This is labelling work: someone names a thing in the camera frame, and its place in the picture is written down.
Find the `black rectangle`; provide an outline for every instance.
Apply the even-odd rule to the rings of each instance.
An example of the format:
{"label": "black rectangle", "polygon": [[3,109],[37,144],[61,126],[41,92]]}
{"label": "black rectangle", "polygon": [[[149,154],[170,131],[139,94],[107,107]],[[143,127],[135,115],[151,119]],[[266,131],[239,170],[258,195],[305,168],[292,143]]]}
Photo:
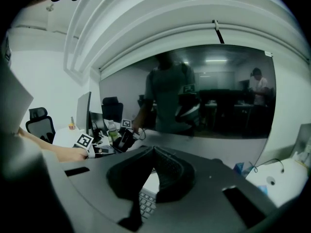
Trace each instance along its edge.
{"label": "black rectangle", "polygon": [[223,193],[247,228],[251,228],[265,219],[265,215],[238,188],[228,188],[223,190]]}
{"label": "black rectangle", "polygon": [[88,172],[88,171],[89,171],[89,169],[84,166],[84,167],[79,167],[79,168],[67,170],[67,171],[65,171],[65,173],[69,177],[69,176],[73,176],[73,175],[76,175],[76,174],[85,173],[85,172]]}

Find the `gray t-shirt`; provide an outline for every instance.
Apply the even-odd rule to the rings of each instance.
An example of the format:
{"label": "gray t-shirt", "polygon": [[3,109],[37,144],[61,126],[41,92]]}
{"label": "gray t-shirt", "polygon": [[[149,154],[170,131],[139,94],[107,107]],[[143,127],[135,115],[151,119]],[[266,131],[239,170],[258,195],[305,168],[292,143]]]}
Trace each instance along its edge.
{"label": "gray t-shirt", "polygon": [[193,70],[183,68],[181,64],[167,70],[155,68],[147,76],[145,99],[155,100],[157,104],[155,130],[159,132],[177,133],[191,127],[175,121],[178,92],[182,86],[194,83]]}

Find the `office chair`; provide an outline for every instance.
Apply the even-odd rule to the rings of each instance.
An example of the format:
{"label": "office chair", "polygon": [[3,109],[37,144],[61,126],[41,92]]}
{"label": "office chair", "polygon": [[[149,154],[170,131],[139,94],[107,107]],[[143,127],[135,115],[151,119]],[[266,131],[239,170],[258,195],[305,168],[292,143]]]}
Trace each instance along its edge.
{"label": "office chair", "polygon": [[119,103],[117,97],[103,99],[102,105],[103,118],[121,123],[123,114],[123,104]]}
{"label": "office chair", "polygon": [[137,100],[139,107],[141,108],[145,101],[145,95],[139,95],[139,99]]}
{"label": "office chair", "polygon": [[29,110],[30,120],[26,122],[26,129],[29,133],[39,137],[48,143],[53,143],[55,129],[53,121],[45,108],[34,108]]}

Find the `bottle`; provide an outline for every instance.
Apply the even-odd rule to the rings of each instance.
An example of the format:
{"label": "bottle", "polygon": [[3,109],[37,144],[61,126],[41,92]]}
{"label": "bottle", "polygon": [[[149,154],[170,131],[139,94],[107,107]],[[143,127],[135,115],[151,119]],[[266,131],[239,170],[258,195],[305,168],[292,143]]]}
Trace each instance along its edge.
{"label": "bottle", "polygon": [[118,130],[113,120],[108,121],[108,123],[109,123],[108,124],[109,136],[111,137],[111,140],[114,142],[118,138]]}
{"label": "bottle", "polygon": [[71,123],[68,126],[69,126],[70,130],[74,130],[75,129],[73,117],[71,117]]}

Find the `desk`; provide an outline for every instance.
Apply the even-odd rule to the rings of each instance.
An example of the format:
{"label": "desk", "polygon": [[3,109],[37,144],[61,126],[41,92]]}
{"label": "desk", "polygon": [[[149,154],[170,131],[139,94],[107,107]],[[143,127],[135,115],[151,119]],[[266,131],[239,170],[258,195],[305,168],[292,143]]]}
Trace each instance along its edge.
{"label": "desk", "polygon": [[[206,104],[205,107],[206,108],[215,109],[215,113],[214,113],[214,116],[213,116],[213,124],[212,124],[212,129],[213,129],[214,126],[215,126],[215,120],[216,120],[217,104],[216,103],[209,103],[209,104]],[[246,120],[246,125],[245,125],[246,129],[248,127],[249,117],[251,115],[251,110],[252,110],[253,107],[254,107],[253,104],[247,104],[247,103],[245,103],[245,104],[235,104],[234,105],[234,108],[240,108],[240,109],[248,110],[248,112],[247,112],[247,120]]]}
{"label": "desk", "polygon": [[[277,207],[299,196],[308,180],[307,169],[294,159],[286,159],[282,163],[284,173],[281,173],[281,163],[275,162],[259,166],[257,173],[253,169],[246,177],[255,186],[265,186],[268,197]],[[275,184],[268,183],[267,177],[272,177]]]}
{"label": "desk", "polygon": [[[160,133],[153,130],[145,130],[146,139],[138,140],[128,151],[145,146],[161,146],[184,151],[208,159],[221,159],[225,165],[233,168],[236,163],[255,163],[259,158],[267,139],[214,139]],[[72,147],[80,131],[71,131],[68,128],[56,131],[53,144],[62,147]],[[159,180],[157,174],[151,174],[144,188],[151,192],[158,192]]]}
{"label": "desk", "polygon": [[84,131],[80,131],[77,128],[70,130],[68,127],[59,129],[55,132],[53,144],[61,147],[72,148],[79,136]]}

